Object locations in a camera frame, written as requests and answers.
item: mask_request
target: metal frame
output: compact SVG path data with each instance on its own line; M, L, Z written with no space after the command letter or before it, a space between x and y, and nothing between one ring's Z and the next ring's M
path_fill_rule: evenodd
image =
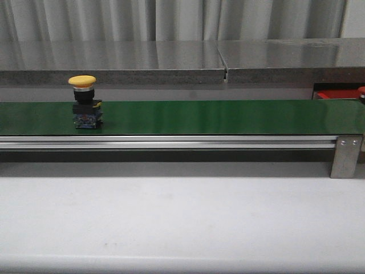
M354 176L361 135L78 135L0 136L0 151L83 150L335 150L331 178Z
M345 179L354 177L362 140L361 135L338 137L331 178Z
M123 135L1 136L0 150L21 149L331 149L337 136L323 135Z

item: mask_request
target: conveyor belt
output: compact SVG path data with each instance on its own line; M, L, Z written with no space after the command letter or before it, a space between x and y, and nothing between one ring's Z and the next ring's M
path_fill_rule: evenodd
M97 130L74 128L71 102L0 106L3 152L336 149L340 178L365 132L357 100L104 102Z
M0 136L362 135L357 100L104 102L104 124L75 129L72 102L0 103Z

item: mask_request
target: green conveyor belt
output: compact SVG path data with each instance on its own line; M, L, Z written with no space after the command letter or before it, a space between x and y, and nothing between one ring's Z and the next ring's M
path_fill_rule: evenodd
M0 135L340 135L365 132L357 100L104 102L104 124L75 129L72 102L0 103Z

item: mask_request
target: aluminum rail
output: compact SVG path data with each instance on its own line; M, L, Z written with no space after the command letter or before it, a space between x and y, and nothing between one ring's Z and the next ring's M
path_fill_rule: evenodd
M0 150L72 149L332 149L335 135L2 136Z

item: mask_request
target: red object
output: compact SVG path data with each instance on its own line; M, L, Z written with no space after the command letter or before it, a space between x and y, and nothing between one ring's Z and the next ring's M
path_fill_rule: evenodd
M322 90L317 94L322 99L357 99L361 92L365 92L365 87L358 90Z

